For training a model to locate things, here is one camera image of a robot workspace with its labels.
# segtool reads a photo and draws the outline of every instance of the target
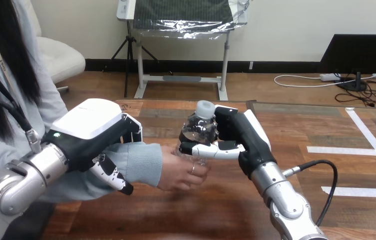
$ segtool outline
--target white wall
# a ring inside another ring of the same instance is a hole
[[[126,23],[116,18],[118,0],[32,3],[43,36],[87,59],[111,58],[126,36]],[[253,0],[249,24],[231,35],[229,60],[319,62],[333,34],[376,34],[376,0]],[[221,61],[223,42],[145,38],[144,46],[161,60]]]

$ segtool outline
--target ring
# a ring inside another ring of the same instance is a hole
[[[194,174],[194,170],[195,170],[195,163],[194,163],[194,165],[192,166],[192,172],[191,172],[191,175]]]

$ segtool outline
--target water bottle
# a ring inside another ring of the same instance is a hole
[[[179,147],[181,142],[191,142],[197,144],[210,145],[217,140],[217,128],[214,123],[215,106],[209,101],[199,101],[195,113],[188,117],[184,123],[179,136],[179,143],[176,146],[175,154],[179,157],[186,158],[192,162],[204,166],[207,164],[206,158],[198,158],[183,154]]]

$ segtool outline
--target white bottle cap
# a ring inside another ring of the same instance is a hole
[[[214,111],[216,107],[212,102],[209,101],[198,101],[197,109],[195,110],[195,115],[202,119],[211,119],[214,116]]]

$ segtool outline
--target person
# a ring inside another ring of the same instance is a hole
[[[0,55],[6,72],[11,73],[7,78],[0,66],[0,82],[20,105],[32,127],[43,136],[67,109],[40,56],[23,0],[0,0]],[[0,100],[11,103],[1,93]],[[165,191],[189,190],[191,185],[200,185],[209,168],[198,165],[192,171],[193,163],[173,155],[172,151],[173,148],[158,144],[126,143],[109,146],[104,153],[130,183],[144,183]],[[0,168],[29,152],[23,130],[0,107]],[[86,201],[112,191],[90,171],[70,172],[48,186],[40,200]]]

